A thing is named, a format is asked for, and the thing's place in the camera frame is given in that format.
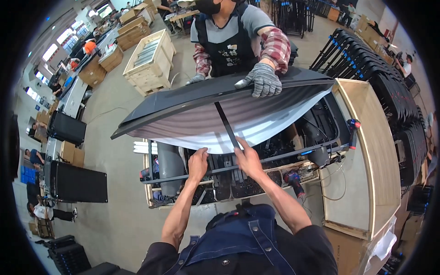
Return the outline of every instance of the black case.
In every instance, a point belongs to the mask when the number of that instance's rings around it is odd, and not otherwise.
[[[87,124],[66,114],[54,111],[48,125],[48,135],[61,141],[81,145]]]
[[[52,161],[50,166],[52,195],[69,202],[108,202],[107,174],[64,162]]]

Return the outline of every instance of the gray floor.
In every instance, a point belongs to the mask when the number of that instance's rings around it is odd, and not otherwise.
[[[163,22],[158,19],[154,21],[152,31],[164,27]],[[337,27],[339,25],[334,22],[316,17],[312,33],[306,33],[304,39],[291,38],[299,47],[299,57],[295,59],[294,64],[308,68],[328,41],[328,36]],[[177,72],[193,76],[194,45],[189,36],[173,37],[172,40],[177,54],[173,57],[174,69],[169,79],[171,80]],[[133,141],[140,139],[127,135],[115,140],[110,139],[118,124],[143,101],[143,97],[122,76],[134,49],[135,47],[132,47],[125,51],[122,64],[109,72],[105,80],[94,89],[83,115],[83,121],[87,123],[83,144],[84,166],[107,173],[109,202],[75,205],[60,203],[58,208],[63,210],[70,210],[76,206],[78,218],[74,224],[55,220],[54,230],[57,237],[74,235],[78,243],[84,246],[92,266],[107,261],[136,272],[149,245],[160,240],[161,228],[169,209],[148,209],[144,187],[139,181],[139,171],[143,168],[142,156],[132,152]],[[186,81],[187,77],[180,74],[174,80],[173,88],[182,86]],[[306,211],[313,224],[322,225],[321,188],[315,183],[305,186],[305,191],[309,196],[304,203]],[[288,189],[288,192],[294,195],[292,189]],[[255,197],[251,202],[270,204],[266,195]],[[212,217],[217,213],[233,210],[236,203],[192,208],[181,248],[187,245],[190,235],[202,235]],[[279,216],[277,222],[285,227]]]

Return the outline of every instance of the red plaid shirt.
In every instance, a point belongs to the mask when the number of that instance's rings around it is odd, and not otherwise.
[[[290,59],[290,43],[287,36],[278,28],[271,28],[262,33],[264,50],[260,52],[259,59],[267,58],[275,64],[275,71],[280,73],[287,72],[287,64]],[[208,75],[211,69],[211,60],[209,54],[199,44],[195,44],[195,53],[193,55],[195,61],[195,71]]]

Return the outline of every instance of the gray work glove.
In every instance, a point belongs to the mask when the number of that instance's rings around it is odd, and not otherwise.
[[[253,97],[265,97],[279,95],[281,93],[281,81],[275,75],[272,66],[265,63],[257,63],[245,79],[235,83],[236,89],[244,88],[253,82]]]
[[[185,85],[189,85],[189,84],[193,84],[196,82],[200,82],[205,80],[205,75],[202,73],[196,73],[195,76],[193,78],[191,78]]]

